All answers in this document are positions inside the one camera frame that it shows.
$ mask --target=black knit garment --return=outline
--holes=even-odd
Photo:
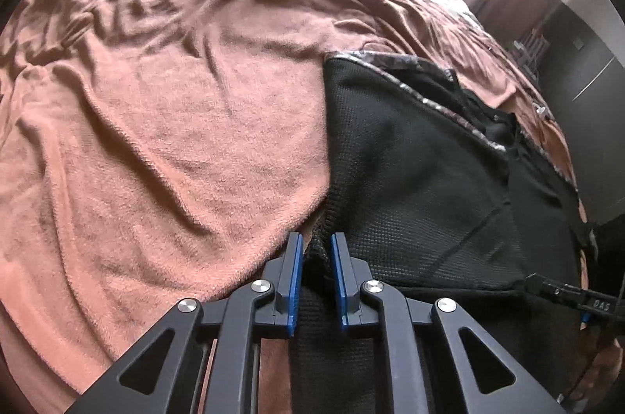
[[[291,340],[294,412],[373,414],[383,380],[373,342],[339,332],[335,232],[374,278],[418,300],[455,299],[553,396],[563,392],[579,314],[527,296],[523,281],[539,273],[579,285],[574,188],[513,114],[449,71],[418,61],[380,70],[345,54],[324,63],[324,82],[330,188]]]

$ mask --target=black metal frame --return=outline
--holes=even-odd
[[[369,265],[349,255],[343,233],[332,235],[330,257],[340,328],[375,342],[376,414],[564,413],[453,300],[431,305],[374,280]],[[291,233],[284,256],[269,261],[261,279],[216,302],[181,300],[66,414],[195,414],[215,340],[202,412],[256,414],[260,342],[294,335],[302,264],[302,236]],[[526,289],[601,323],[624,319],[623,307],[604,294],[538,275]]]
[[[376,390],[377,414],[430,414],[447,412],[446,393],[460,400],[466,414],[563,414],[564,410],[549,393],[490,336],[473,317],[447,298],[435,304],[423,303],[382,282],[374,281],[369,265],[349,256],[343,233],[332,236],[332,265],[336,280],[337,310],[342,329],[354,338],[376,338],[380,384]],[[501,387],[482,392],[463,341],[470,332],[494,358],[495,372],[511,377]],[[427,345],[422,336],[438,349],[436,359],[427,363]],[[436,391],[431,377],[441,363],[445,369]],[[427,385],[433,389],[427,391]]]

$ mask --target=bed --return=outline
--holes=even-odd
[[[173,302],[223,297],[309,231],[321,59],[346,50],[454,69],[574,183],[542,97],[462,0],[21,2],[0,37],[0,340],[38,412]],[[288,412],[286,348],[263,353],[260,410]]]

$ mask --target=blue gripper pad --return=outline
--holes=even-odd
[[[304,237],[298,236],[295,249],[295,260],[293,261],[293,272],[291,274],[291,285],[288,296],[288,319],[286,329],[291,338],[295,333],[298,324],[299,289],[302,283],[302,267],[304,266]]]
[[[341,321],[341,331],[348,330],[348,304],[347,293],[345,289],[345,279],[343,278],[343,269],[341,268],[341,258],[339,256],[339,245],[336,242],[336,235],[332,235],[332,269],[334,270],[334,279],[336,280],[336,310],[339,313]]]

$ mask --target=wall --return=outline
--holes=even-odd
[[[610,0],[560,0],[604,41],[625,66],[625,25]]]
[[[562,127],[591,220],[625,212],[625,26],[609,0],[561,0],[540,85]]]

